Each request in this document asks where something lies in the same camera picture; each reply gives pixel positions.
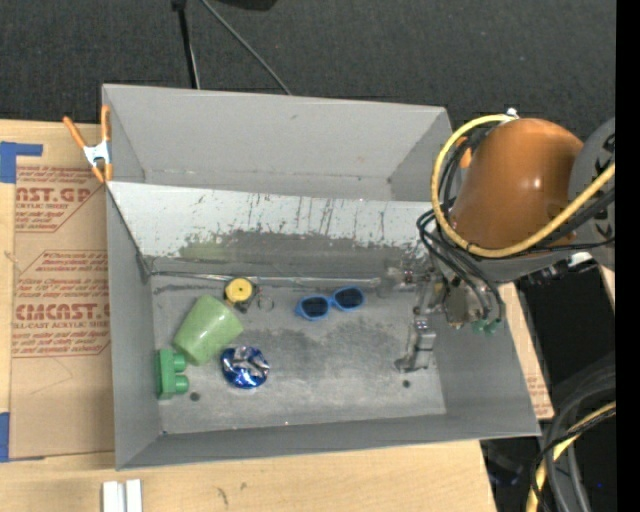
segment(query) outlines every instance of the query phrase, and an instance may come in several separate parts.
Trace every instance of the blue tape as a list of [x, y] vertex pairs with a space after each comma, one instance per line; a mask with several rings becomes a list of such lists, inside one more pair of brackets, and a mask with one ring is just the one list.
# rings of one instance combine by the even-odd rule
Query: blue tape
[[0, 142], [0, 183], [15, 184], [18, 156], [42, 156], [42, 144]]
[[0, 462], [9, 461], [9, 413], [0, 414]]

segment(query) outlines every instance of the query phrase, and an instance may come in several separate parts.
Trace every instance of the green cup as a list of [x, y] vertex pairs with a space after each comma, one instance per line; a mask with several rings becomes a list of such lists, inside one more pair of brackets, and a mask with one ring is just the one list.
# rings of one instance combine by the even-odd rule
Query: green cup
[[202, 295], [173, 338], [190, 364], [207, 363], [244, 330], [233, 311], [211, 295]]

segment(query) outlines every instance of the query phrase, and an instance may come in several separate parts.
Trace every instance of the yellow cable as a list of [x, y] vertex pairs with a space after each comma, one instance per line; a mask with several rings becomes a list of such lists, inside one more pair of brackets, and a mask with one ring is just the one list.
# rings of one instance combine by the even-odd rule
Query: yellow cable
[[[597, 411], [592, 412], [591, 414], [582, 418], [578, 423], [576, 423], [569, 430], [581, 427], [586, 422], [591, 421], [596, 416], [600, 416], [601, 414], [604, 414], [610, 411], [615, 406], [616, 406], [615, 401], [608, 403], [607, 405], [601, 407]], [[558, 460], [560, 455], [562, 455], [564, 451], [569, 447], [569, 445], [573, 443], [576, 439], [578, 439], [578, 437], [580, 437], [580, 434], [576, 434], [575, 436], [570, 437], [569, 439], [567, 439], [566, 441], [563, 441], [553, 449], [554, 462]], [[543, 460], [538, 466], [538, 469], [536, 470], [536, 482], [538, 483], [538, 489], [542, 490], [542, 486], [544, 485], [544, 482], [546, 481], [546, 479], [547, 479], [547, 466], [545, 465], [545, 462]], [[536, 496], [536, 493], [533, 491], [533, 489], [531, 489], [529, 491], [529, 497], [527, 498], [527, 506], [525, 508], [525, 512], [536, 512], [537, 510], [538, 510], [538, 497]]]
[[517, 254], [522, 251], [526, 251], [533, 245], [537, 244], [543, 238], [549, 236], [553, 231], [555, 231], [561, 224], [565, 223], [571, 215], [573, 215], [578, 209], [584, 205], [589, 199], [591, 199], [597, 192], [600, 190], [607, 181], [609, 181], [616, 172], [615, 164], [610, 165], [600, 176], [598, 176], [592, 183], [589, 185], [578, 197], [576, 197], [557, 217], [551, 220], [546, 226], [541, 228], [537, 233], [531, 235], [529, 238], [518, 242], [509, 247], [504, 247], [502, 249], [487, 249], [484, 247], [480, 247], [478, 245], [474, 245], [471, 242], [462, 238], [456, 231], [451, 227], [451, 225], [447, 222], [447, 219], [442, 212], [442, 208], [440, 207], [440, 198], [438, 194], [439, 188], [439, 178], [440, 178], [440, 169], [442, 167], [442, 162], [446, 154], [449, 152], [451, 147], [456, 143], [456, 141], [462, 137], [465, 133], [467, 133], [472, 128], [479, 126], [481, 124], [492, 123], [492, 122], [509, 122], [513, 121], [513, 117], [508, 116], [506, 114], [496, 114], [491, 116], [479, 117], [478, 119], [474, 119], [469, 121], [467, 124], [456, 130], [449, 140], [445, 143], [445, 145], [440, 150], [438, 157], [436, 158], [436, 162], [433, 166], [433, 174], [431, 175], [431, 203], [433, 206], [433, 213], [436, 216], [436, 220], [438, 224], [442, 227], [442, 230], [447, 234], [447, 236], [453, 240], [457, 245], [462, 247], [464, 250], [475, 254], [477, 256], [482, 256], [483, 258], [505, 258], [507, 256], [512, 256], [513, 254]]

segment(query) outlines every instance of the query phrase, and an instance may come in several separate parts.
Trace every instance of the white plastic piece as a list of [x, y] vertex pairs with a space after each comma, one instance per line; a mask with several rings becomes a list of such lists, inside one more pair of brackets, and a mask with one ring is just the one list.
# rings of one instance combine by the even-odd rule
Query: white plastic piece
[[575, 267], [580, 263], [584, 263], [585, 261], [589, 261], [592, 259], [593, 256], [591, 256], [591, 254], [588, 252], [577, 252], [569, 258], [569, 267]]
[[142, 482], [127, 480], [125, 484], [127, 494], [127, 512], [142, 512]]
[[142, 482], [104, 482], [102, 512], [142, 512]]

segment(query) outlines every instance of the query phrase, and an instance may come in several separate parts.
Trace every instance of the blue sunglasses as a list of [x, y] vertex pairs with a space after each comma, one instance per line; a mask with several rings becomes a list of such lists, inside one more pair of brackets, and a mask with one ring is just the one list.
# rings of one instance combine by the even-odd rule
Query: blue sunglasses
[[307, 295], [302, 297], [296, 306], [295, 313], [302, 318], [315, 322], [329, 315], [331, 306], [340, 311], [355, 311], [364, 306], [363, 291], [357, 286], [339, 288], [330, 297], [324, 295]]

